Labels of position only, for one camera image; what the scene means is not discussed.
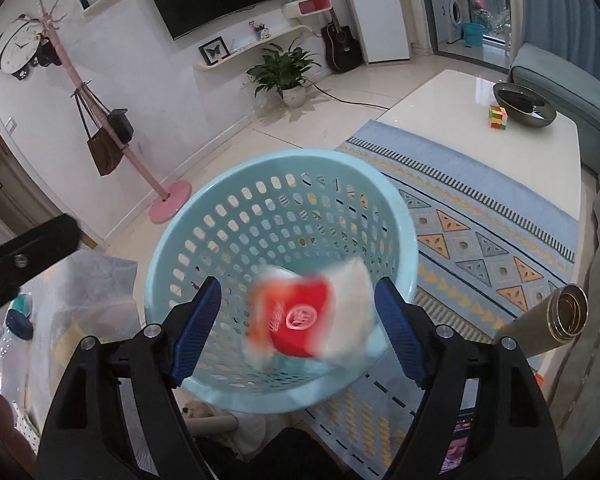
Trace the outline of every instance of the black bowl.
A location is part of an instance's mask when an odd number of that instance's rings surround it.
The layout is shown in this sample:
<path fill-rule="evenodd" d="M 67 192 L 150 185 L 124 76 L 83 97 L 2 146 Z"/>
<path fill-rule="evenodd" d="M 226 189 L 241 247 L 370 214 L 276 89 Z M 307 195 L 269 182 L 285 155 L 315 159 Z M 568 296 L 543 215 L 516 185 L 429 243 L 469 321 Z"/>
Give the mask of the black bowl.
<path fill-rule="evenodd" d="M 493 95 L 509 117 L 527 126 L 542 128 L 555 121 L 557 113 L 541 95 L 513 83 L 496 83 Z"/>

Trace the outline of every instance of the gray sofa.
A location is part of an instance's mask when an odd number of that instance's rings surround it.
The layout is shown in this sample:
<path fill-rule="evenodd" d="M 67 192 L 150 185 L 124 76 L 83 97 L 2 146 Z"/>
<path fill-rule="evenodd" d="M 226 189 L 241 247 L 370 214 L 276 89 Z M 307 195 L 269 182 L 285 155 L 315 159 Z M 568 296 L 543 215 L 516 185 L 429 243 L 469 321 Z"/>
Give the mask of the gray sofa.
<path fill-rule="evenodd" d="M 600 176 L 600 81 L 569 61 L 528 43 L 518 51 L 510 78 L 538 92 L 576 123 L 580 160 Z"/>
<path fill-rule="evenodd" d="M 600 192 L 594 212 L 599 246 L 589 274 L 589 319 L 564 362 L 550 405 L 564 472 L 577 465 L 583 473 L 573 478 L 600 478 L 593 474 L 600 469 Z"/>

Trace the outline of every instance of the blue curtain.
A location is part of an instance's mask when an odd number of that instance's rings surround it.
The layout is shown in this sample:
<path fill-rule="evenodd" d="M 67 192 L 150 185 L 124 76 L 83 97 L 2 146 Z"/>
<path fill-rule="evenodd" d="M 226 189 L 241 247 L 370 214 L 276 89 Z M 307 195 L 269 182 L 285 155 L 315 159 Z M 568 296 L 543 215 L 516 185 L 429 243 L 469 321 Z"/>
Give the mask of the blue curtain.
<path fill-rule="evenodd" d="M 593 0 L 524 0 L 523 43 L 560 56 L 600 80 L 600 9 Z"/>

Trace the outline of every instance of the coffee table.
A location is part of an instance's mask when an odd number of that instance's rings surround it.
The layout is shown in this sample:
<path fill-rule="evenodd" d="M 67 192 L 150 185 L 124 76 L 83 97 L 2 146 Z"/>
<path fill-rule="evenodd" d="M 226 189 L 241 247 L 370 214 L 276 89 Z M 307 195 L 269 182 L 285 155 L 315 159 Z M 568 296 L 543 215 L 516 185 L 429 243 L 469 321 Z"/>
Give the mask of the coffee table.
<path fill-rule="evenodd" d="M 488 108 L 497 104 L 493 85 L 445 70 L 378 121 L 470 156 L 579 220 L 581 179 L 576 124 L 558 113 L 545 128 L 531 128 L 509 118 L 506 130 L 492 129 Z"/>

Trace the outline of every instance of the red and white snack bag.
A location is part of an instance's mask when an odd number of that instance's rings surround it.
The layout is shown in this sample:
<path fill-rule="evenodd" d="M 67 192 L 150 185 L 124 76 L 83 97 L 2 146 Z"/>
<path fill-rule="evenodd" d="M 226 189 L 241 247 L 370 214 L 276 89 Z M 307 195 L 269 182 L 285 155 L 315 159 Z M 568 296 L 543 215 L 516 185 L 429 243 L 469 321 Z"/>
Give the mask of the red and white snack bag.
<path fill-rule="evenodd" d="M 352 258 L 313 276 L 265 269 L 251 291 L 250 334 L 243 353 L 263 370 L 276 352 L 344 364 L 360 352 L 375 324 L 373 286 Z"/>

